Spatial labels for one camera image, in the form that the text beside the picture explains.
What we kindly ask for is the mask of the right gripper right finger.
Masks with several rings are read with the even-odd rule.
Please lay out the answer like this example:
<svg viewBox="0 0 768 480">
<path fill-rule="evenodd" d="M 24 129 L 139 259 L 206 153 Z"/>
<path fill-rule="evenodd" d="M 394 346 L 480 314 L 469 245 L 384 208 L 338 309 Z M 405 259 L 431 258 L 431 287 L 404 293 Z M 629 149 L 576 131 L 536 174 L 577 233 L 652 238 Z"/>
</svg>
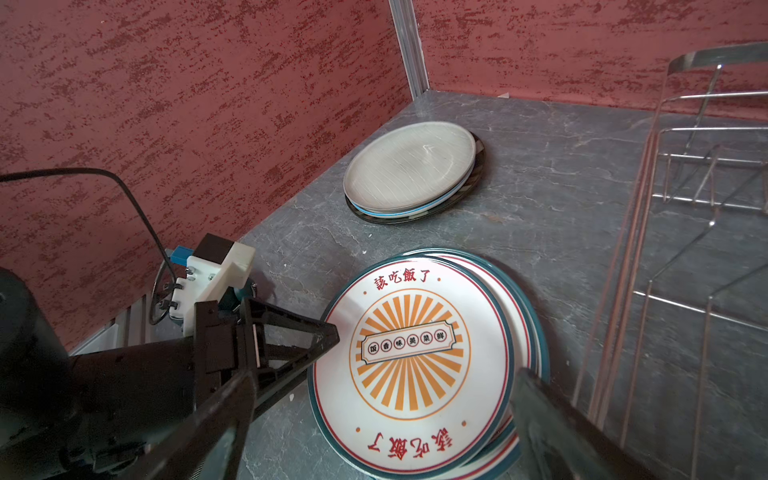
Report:
<svg viewBox="0 0 768 480">
<path fill-rule="evenodd" d="M 653 479 L 535 372 L 515 373 L 511 395 L 531 479 Z"/>
</svg>

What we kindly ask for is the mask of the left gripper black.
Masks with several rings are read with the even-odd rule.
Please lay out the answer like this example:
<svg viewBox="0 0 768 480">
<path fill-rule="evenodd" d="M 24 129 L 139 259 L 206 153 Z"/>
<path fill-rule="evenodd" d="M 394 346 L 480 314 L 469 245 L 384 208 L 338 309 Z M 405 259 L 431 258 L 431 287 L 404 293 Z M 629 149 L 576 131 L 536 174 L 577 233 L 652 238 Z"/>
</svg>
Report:
<svg viewBox="0 0 768 480">
<path fill-rule="evenodd" d="M 253 376 L 254 414 L 264 414 L 307 379 L 307 371 L 339 341 L 335 325 L 314 320 L 255 298 L 244 298 L 236 313 L 221 312 L 214 300 L 194 306 L 194 407 L 200 408 L 234 376 Z M 267 340 L 267 328 L 305 334 L 308 346 Z"/>
</svg>

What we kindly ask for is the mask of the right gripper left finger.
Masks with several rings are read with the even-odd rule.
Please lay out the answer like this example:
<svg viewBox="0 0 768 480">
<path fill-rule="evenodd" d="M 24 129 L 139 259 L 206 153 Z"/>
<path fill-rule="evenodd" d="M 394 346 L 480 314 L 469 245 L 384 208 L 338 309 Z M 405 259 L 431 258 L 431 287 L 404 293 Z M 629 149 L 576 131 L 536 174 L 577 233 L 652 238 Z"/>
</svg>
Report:
<svg viewBox="0 0 768 480">
<path fill-rule="evenodd" d="M 249 372 L 240 372 L 122 477 L 236 478 L 254 405 L 253 377 Z"/>
</svg>

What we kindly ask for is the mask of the plain cream white plate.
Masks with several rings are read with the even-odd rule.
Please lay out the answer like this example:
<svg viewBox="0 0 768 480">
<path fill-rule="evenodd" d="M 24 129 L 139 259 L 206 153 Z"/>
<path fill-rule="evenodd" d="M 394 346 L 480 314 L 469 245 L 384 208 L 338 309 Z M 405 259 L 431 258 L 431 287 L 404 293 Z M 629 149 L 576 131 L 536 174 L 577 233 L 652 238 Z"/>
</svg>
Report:
<svg viewBox="0 0 768 480">
<path fill-rule="evenodd" d="M 346 197 L 381 213 L 411 210 L 437 199 L 471 171 L 474 136 L 443 121 L 420 122 L 374 140 L 350 162 L 343 179 Z"/>
</svg>

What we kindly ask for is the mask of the dark striped rim plate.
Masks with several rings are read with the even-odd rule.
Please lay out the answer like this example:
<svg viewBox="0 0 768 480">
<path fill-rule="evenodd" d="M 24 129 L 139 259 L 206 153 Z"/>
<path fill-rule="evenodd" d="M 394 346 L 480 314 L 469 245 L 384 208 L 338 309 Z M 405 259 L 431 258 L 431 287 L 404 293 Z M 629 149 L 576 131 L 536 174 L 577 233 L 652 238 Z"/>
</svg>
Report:
<svg viewBox="0 0 768 480">
<path fill-rule="evenodd" d="M 479 185 L 486 165 L 486 150 L 483 142 L 474 136 L 476 144 L 480 151 L 475 156 L 474 166 L 464 183 L 458 188 L 451 190 L 445 198 L 440 198 L 434 205 L 429 207 L 419 207 L 415 213 L 396 214 L 394 217 L 385 217 L 382 215 L 373 215 L 366 213 L 356 206 L 347 196 L 344 197 L 347 208 L 359 219 L 376 225 L 399 225 L 416 222 L 422 219 L 439 215 L 446 210 L 454 207 L 461 200 L 468 197 Z"/>
</svg>

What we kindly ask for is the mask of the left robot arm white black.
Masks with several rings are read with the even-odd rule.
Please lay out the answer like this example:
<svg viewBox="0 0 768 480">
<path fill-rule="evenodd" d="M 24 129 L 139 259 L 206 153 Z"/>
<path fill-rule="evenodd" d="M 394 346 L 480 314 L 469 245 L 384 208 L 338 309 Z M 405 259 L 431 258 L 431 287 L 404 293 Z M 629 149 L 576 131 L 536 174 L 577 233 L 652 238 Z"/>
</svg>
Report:
<svg viewBox="0 0 768 480">
<path fill-rule="evenodd" d="M 70 355 L 1 273 L 5 479 L 233 479 L 252 421 L 305 380 L 335 326 L 253 298 L 195 305 L 189 337 Z"/>
</svg>

